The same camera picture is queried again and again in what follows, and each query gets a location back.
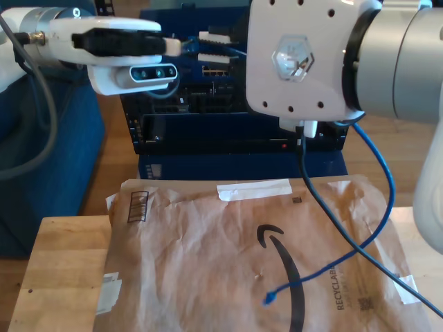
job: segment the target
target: camera lens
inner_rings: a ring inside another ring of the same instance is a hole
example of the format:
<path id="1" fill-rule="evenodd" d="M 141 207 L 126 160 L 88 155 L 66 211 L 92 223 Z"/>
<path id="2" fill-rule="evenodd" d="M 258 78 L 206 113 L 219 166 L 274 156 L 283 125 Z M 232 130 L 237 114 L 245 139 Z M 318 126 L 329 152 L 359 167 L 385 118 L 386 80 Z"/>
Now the camera lens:
<path id="1" fill-rule="evenodd" d="M 165 71 L 162 68 L 157 68 L 155 70 L 155 74 L 158 78 L 164 78 L 165 77 Z"/>
<path id="2" fill-rule="evenodd" d="M 131 70 L 132 78 L 136 81 L 143 81 L 147 79 L 148 72 L 146 68 L 133 68 Z"/>

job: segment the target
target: wooden block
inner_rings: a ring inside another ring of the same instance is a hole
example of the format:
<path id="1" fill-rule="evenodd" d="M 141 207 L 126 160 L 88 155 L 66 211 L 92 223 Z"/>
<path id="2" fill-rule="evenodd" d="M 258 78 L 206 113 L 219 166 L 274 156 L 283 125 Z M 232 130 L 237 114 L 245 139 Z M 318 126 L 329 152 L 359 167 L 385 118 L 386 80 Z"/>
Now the wooden block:
<path id="1" fill-rule="evenodd" d="M 424 162 L 421 160 L 413 160 L 407 163 L 395 160 L 388 161 L 397 188 L 395 206 L 411 206 L 413 204 L 415 186 L 422 172 L 423 164 Z M 350 175 L 365 174 L 369 181 L 388 198 L 388 182 L 377 161 L 348 162 L 346 167 Z"/>
<path id="2" fill-rule="evenodd" d="M 393 119 L 366 116 L 359 122 L 359 125 L 368 135 L 374 133 L 397 133 Z"/>
<path id="3" fill-rule="evenodd" d="M 9 331 L 92 331 L 110 238 L 107 216 L 44 219 Z"/>
<path id="4" fill-rule="evenodd" d="M 435 133 L 435 124 L 422 124 L 404 120 L 394 120 L 398 133 Z"/>
<path id="5" fill-rule="evenodd" d="M 0 259 L 0 332 L 8 330 L 28 260 Z"/>

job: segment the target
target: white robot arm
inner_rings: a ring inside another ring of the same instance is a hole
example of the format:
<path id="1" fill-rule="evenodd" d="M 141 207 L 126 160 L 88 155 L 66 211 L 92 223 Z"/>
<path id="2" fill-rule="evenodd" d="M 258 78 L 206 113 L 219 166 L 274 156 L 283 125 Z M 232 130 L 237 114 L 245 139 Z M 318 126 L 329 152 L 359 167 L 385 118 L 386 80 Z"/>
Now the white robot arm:
<path id="1" fill-rule="evenodd" d="M 14 33 L 30 35 L 24 48 L 37 64 L 86 65 L 99 94 L 166 89 L 177 79 L 177 68 L 161 61 L 162 55 L 180 56 L 181 42 L 160 36 L 160 24 L 80 13 L 78 8 L 12 8 L 1 15 Z M 0 41 L 0 92 L 23 75 L 11 42 Z"/>
<path id="2" fill-rule="evenodd" d="M 430 1 L 253 1 L 248 103 L 293 126 L 356 119 L 360 111 L 438 123 L 442 21 L 443 9 Z M 417 186 L 414 214 L 422 236 L 443 254 L 441 123 Z"/>

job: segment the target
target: white label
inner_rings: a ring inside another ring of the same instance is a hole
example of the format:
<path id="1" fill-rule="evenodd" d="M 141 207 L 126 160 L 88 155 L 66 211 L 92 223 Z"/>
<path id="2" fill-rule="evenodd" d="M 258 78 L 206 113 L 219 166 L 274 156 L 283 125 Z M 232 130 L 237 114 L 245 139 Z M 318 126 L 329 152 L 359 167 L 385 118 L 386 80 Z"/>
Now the white label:
<path id="1" fill-rule="evenodd" d="M 242 183 L 234 185 L 219 185 L 219 198 L 222 201 L 242 201 L 244 199 L 262 199 L 264 197 L 290 195 L 292 187 L 289 179 Z"/>
<path id="2" fill-rule="evenodd" d="M 415 280 L 412 275 L 409 275 L 407 277 L 402 277 L 402 278 L 400 278 L 400 280 L 402 280 L 405 284 L 410 286 L 414 291 L 418 291 L 417 285 L 415 285 Z M 419 299 L 417 299 L 414 295 L 410 294 L 406 289 L 402 288 L 396 282 L 394 282 L 394 285 L 395 285 L 395 288 L 397 289 L 397 292 L 400 295 L 400 298 L 401 298 L 401 301 L 403 302 L 403 304 L 412 304 L 412 303 L 420 302 Z"/>
<path id="3" fill-rule="evenodd" d="M 122 281 L 117 280 L 118 272 L 108 273 L 103 276 L 102 289 L 100 291 L 100 299 L 98 300 L 96 315 L 108 313 L 112 307 L 116 305 Z"/>
<path id="4" fill-rule="evenodd" d="M 114 194 L 106 199 L 106 206 L 108 208 L 108 212 L 110 211 L 112 207 L 112 203 L 114 202 L 114 199 L 116 199 L 117 194 Z"/>

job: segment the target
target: gray cable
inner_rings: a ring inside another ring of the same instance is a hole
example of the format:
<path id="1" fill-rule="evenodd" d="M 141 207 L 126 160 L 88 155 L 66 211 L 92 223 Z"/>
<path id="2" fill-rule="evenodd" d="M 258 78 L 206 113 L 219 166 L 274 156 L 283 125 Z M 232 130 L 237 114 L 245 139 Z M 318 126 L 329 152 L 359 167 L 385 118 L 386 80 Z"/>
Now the gray cable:
<path id="1" fill-rule="evenodd" d="M 37 93 L 37 87 L 35 86 L 34 76 L 32 75 L 27 75 L 27 76 L 31 91 L 33 92 L 35 110 L 37 113 L 37 122 L 42 131 L 48 131 L 51 128 L 51 126 L 49 125 L 49 123 L 46 123 L 45 119 L 43 119 L 42 108 L 40 107 L 40 101 Z"/>
<path id="2" fill-rule="evenodd" d="M 49 132 L 48 142 L 46 143 L 46 146 L 42 150 L 42 152 L 40 152 L 38 156 L 28 161 L 27 163 L 24 163 L 23 165 L 16 166 L 4 171 L 0 171 L 0 181 L 5 181 L 36 169 L 49 157 L 55 146 L 55 141 L 57 138 L 57 131 L 58 131 L 58 123 L 57 123 L 57 109 L 55 108 L 53 95 L 38 65 L 34 62 L 32 57 L 25 51 L 24 47 L 17 40 L 14 33 L 11 31 L 9 25 L 5 22 L 1 14 L 0 14 L 0 26 L 5 32 L 6 36 L 8 36 L 8 38 L 11 40 L 12 45 L 16 48 L 17 52 L 29 64 L 29 67 L 33 70 L 33 73 L 37 78 L 37 81 L 40 83 L 44 96 L 46 98 L 46 102 L 48 103 L 49 118 L 51 121 L 51 130 Z"/>

